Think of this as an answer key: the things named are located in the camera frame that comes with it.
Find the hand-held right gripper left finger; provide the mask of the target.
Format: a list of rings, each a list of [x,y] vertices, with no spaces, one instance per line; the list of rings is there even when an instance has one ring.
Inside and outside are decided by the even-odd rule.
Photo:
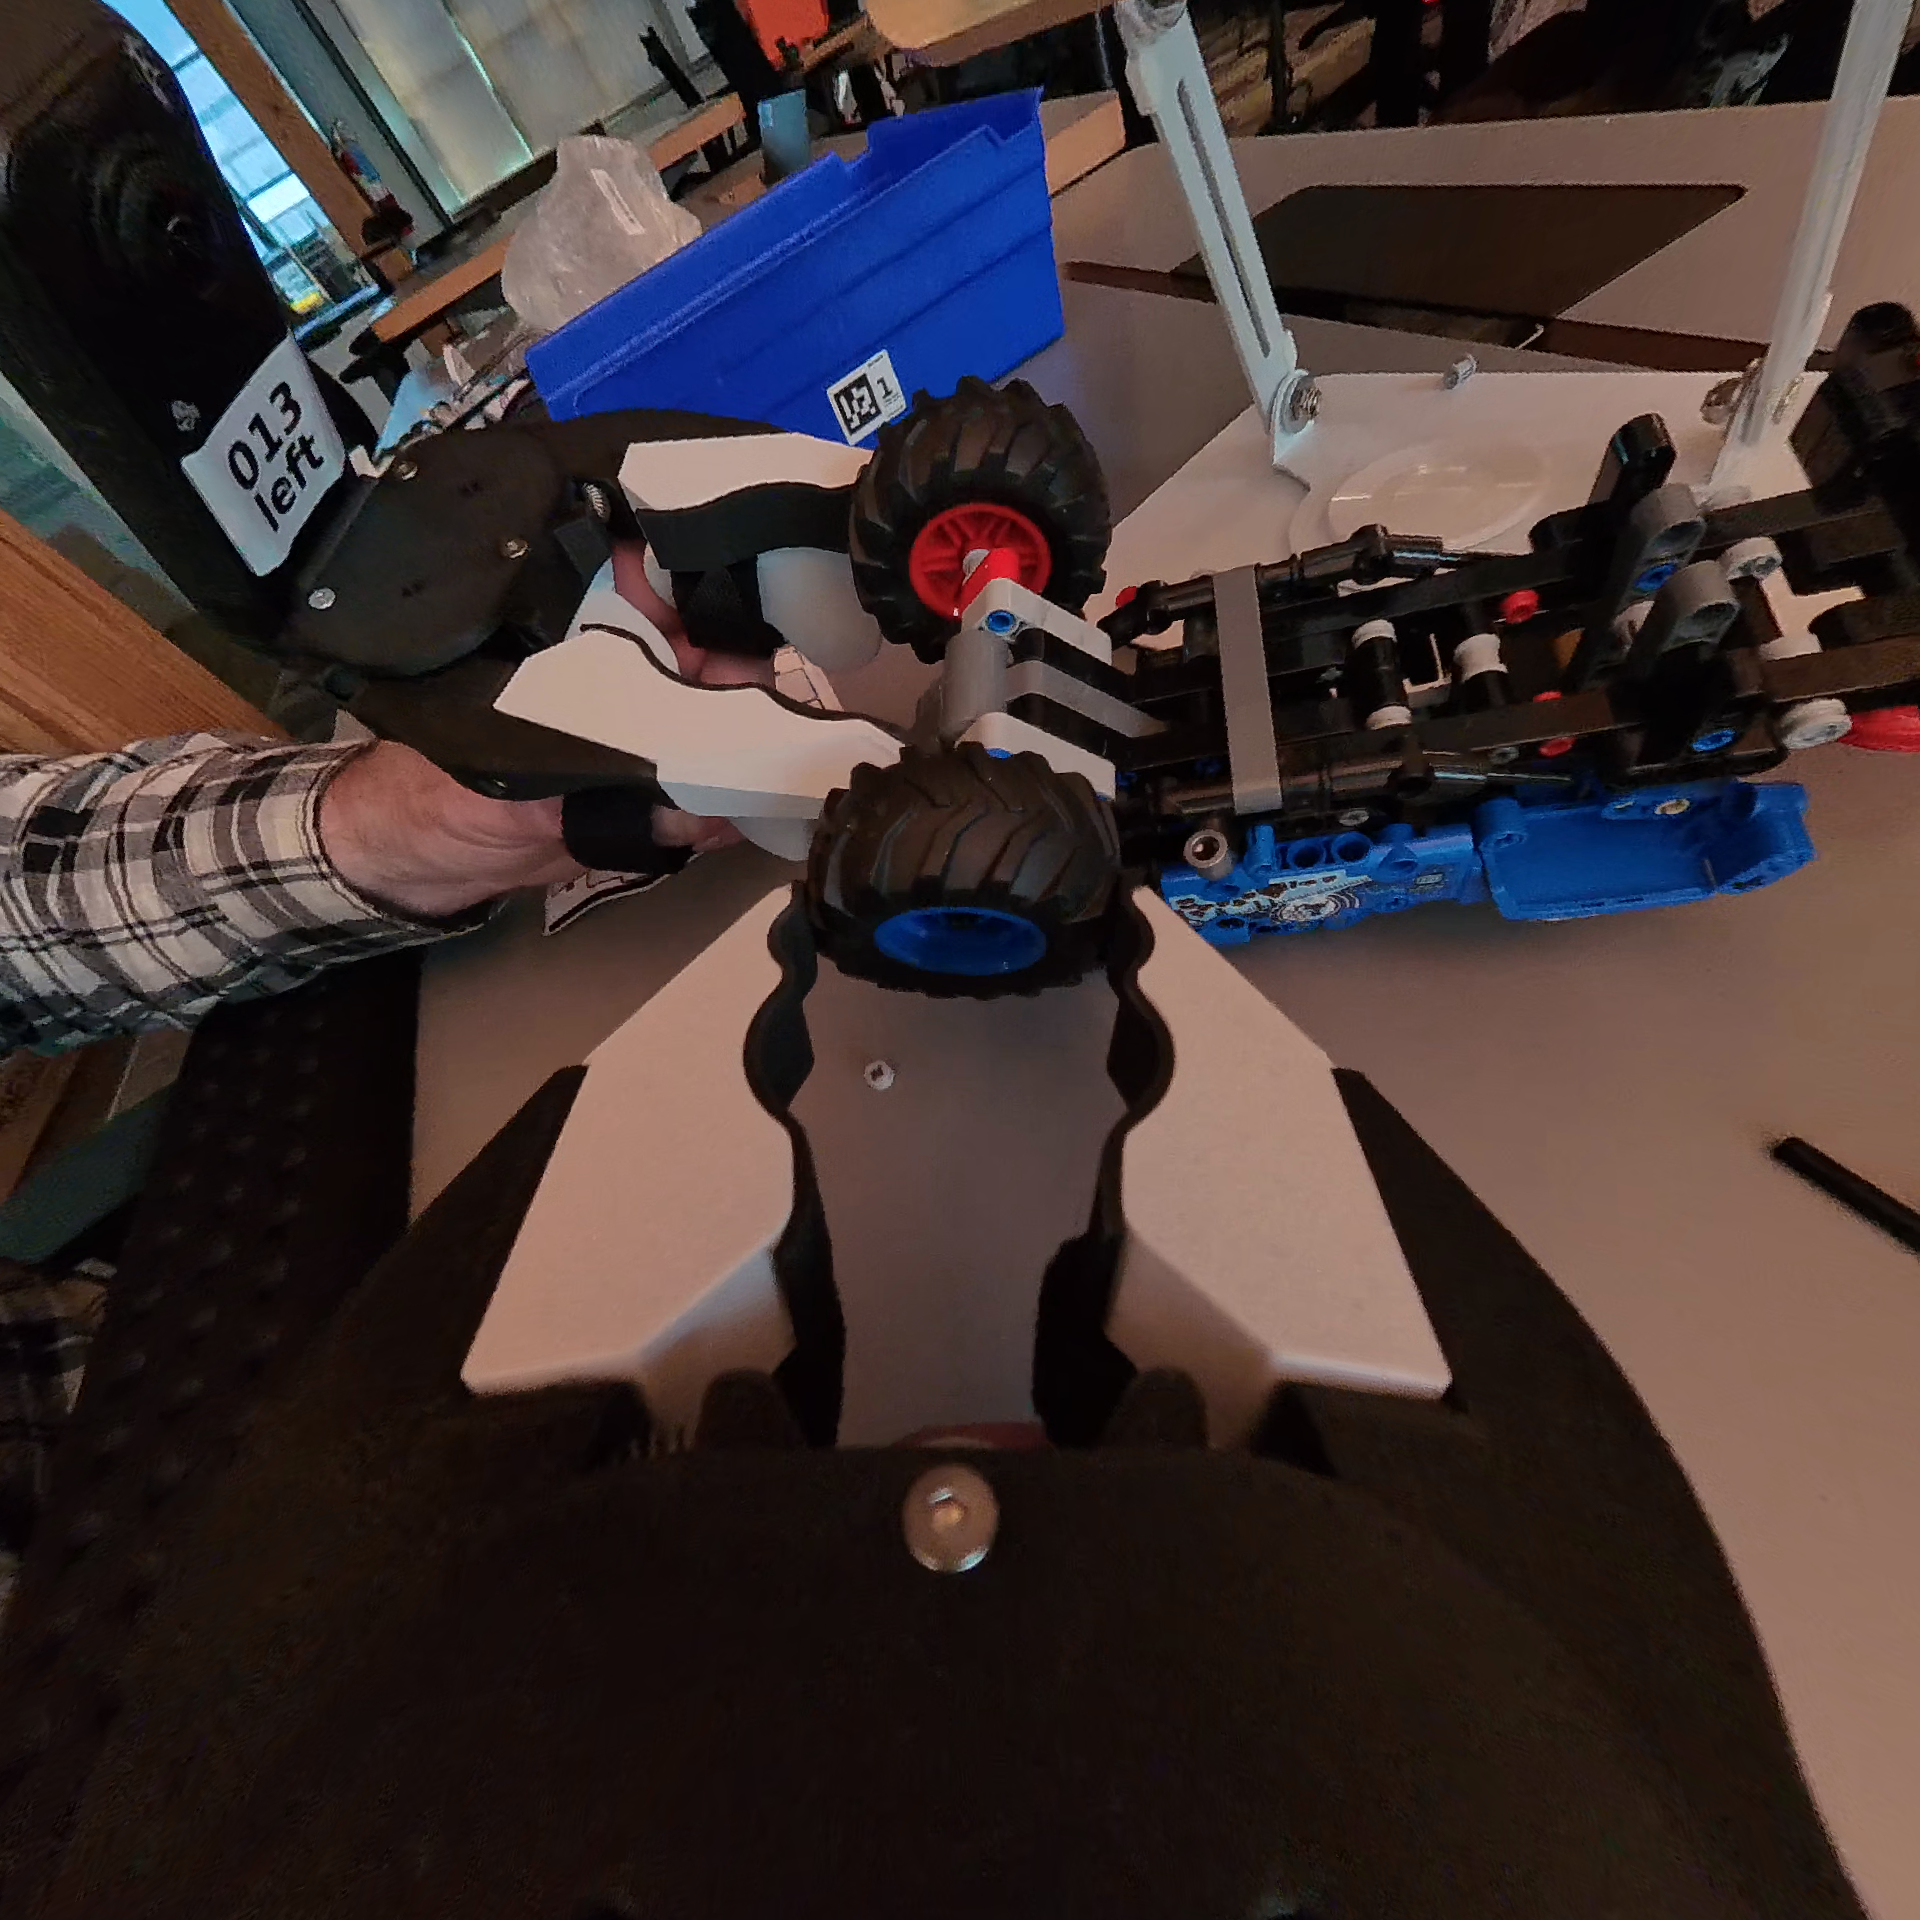
[[[767,1373],[837,1439],[844,1316],[793,1102],[818,979],[795,890],[749,906],[603,1040],[462,1367],[478,1395],[615,1379],[662,1432]]]

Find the black toy wheel red rim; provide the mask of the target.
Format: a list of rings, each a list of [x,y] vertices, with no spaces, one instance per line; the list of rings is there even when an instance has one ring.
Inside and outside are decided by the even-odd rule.
[[[882,636],[934,665],[959,633],[964,562],[1005,549],[1016,581],[1079,613],[1104,584],[1106,475],[1079,421],[1029,382],[966,374],[877,435],[850,498],[854,594]]]

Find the black toy wheel blue rim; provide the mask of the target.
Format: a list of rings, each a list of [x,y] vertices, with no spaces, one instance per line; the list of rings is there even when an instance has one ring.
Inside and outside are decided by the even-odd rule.
[[[1090,781],[959,743],[854,765],[813,833],[803,903],[839,974],[991,1000],[1096,971],[1118,877],[1112,802]]]

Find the toy brick monster truck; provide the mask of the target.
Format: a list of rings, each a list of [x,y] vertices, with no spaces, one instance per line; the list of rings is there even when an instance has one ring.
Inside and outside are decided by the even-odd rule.
[[[1765,891],[1813,860],[1784,764],[1915,704],[1908,306],[1851,316],[1787,451],[1787,491],[1709,507],[1641,412],[1515,551],[1362,510],[1118,589],[1085,624],[1104,656],[970,581],[935,725],[1092,756],[1121,872],[1221,945],[1431,900],[1554,924]]]

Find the person's left forearm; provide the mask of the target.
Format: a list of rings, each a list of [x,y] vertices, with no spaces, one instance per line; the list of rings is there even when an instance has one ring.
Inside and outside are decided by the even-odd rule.
[[[5,756],[3,1052],[193,1028],[223,1003],[483,924],[361,891],[323,850],[345,743],[177,734]]]

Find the grey desk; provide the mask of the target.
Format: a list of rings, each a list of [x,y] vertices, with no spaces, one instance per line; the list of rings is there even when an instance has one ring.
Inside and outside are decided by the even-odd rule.
[[[1237,140],[1249,205],[1306,183],[1740,183],[1569,309],[1765,341],[1821,109]],[[1127,515],[1244,404],[1210,303],[1065,282],[1021,368]],[[1794,756],[1818,860],[1740,900],[1578,924],[1421,906],[1231,954],[1500,1216],[1619,1358],[1709,1511],[1863,1904],[1915,1914],[1915,1257],[1767,1157],[1803,1136],[1915,1205],[1915,756]],[[539,900],[422,967],[413,1211],[776,880],[714,851],[557,937]],[[1008,1003],[822,974],[797,1100],[851,1321],[848,1438],[1027,1412],[1027,1289],[1117,1115],[1102,981]],[[872,1092],[861,1066],[897,1066]],[[944,1315],[913,1397],[879,1326]]]

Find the person's left hand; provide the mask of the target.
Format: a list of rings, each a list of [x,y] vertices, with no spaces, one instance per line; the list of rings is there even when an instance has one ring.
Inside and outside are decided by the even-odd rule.
[[[564,844],[561,799],[483,798],[392,741],[345,757],[323,787],[316,830],[356,891],[413,918],[454,918],[586,872]]]

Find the white sticker sheet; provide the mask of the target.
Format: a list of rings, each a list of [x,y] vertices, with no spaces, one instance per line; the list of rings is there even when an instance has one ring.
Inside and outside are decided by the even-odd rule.
[[[824,669],[788,644],[774,654],[774,688],[808,708],[839,712],[839,699],[828,681]],[[587,872],[572,882],[550,885],[540,902],[543,934],[557,937],[597,906],[639,896],[674,872],[676,869],[657,875]]]

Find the blue storage bin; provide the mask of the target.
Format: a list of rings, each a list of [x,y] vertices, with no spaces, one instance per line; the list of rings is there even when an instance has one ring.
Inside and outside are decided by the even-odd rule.
[[[1065,332],[1039,94],[889,119],[548,332],[545,412],[685,410],[861,444]]]

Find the long background table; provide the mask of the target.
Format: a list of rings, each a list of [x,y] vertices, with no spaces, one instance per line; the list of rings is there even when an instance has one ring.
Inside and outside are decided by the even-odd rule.
[[[635,143],[649,156],[649,163],[665,180],[674,180],[674,167],[695,163],[714,140],[722,163],[732,156],[733,134],[743,130],[746,109],[737,94],[709,99],[671,125],[660,125],[635,135]],[[405,349],[445,323],[452,309],[496,282],[517,227],[531,214],[550,173],[536,180],[534,195],[506,208],[481,231],[452,250],[449,258],[430,273],[401,283],[389,302],[358,335],[350,337],[354,355],[405,352]]]

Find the clear plastic bag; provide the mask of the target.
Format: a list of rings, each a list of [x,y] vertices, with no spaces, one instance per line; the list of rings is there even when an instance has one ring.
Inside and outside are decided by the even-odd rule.
[[[550,183],[506,241],[501,294],[525,330],[545,335],[700,234],[641,148],[576,134],[556,145]]]

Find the brown wooden panel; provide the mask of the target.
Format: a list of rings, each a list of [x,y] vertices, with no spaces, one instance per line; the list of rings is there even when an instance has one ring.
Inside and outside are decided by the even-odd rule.
[[[106,753],[171,734],[287,739],[78,565],[3,515],[5,753]]]

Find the raised white wooden-edged platform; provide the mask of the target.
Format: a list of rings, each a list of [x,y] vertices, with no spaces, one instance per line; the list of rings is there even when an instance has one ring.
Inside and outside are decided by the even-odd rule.
[[[1110,10],[1112,3],[865,3],[877,36],[906,59],[945,66]]]

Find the long black axle rod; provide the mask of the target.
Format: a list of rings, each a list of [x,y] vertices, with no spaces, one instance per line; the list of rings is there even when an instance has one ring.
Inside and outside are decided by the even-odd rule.
[[[1772,1138],[1767,1154],[1908,1252],[1916,1252],[1920,1218],[1915,1205],[1816,1149],[1808,1138]]]

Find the white base metal stand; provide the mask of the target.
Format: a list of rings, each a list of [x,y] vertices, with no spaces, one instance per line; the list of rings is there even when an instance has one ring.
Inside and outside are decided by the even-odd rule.
[[[1362,510],[1451,549],[1515,551],[1575,502],[1605,435],[1641,412],[1676,429],[1678,476],[1709,507],[1787,475],[1798,388],[1887,96],[1910,5],[1855,5],[1762,370],[1725,428],[1685,425],[1705,372],[1325,372],[1300,365],[1183,5],[1118,5],[1127,83],[1146,109],[1195,227],[1253,404],[1117,529],[1118,582],[1186,577],[1346,539]]]

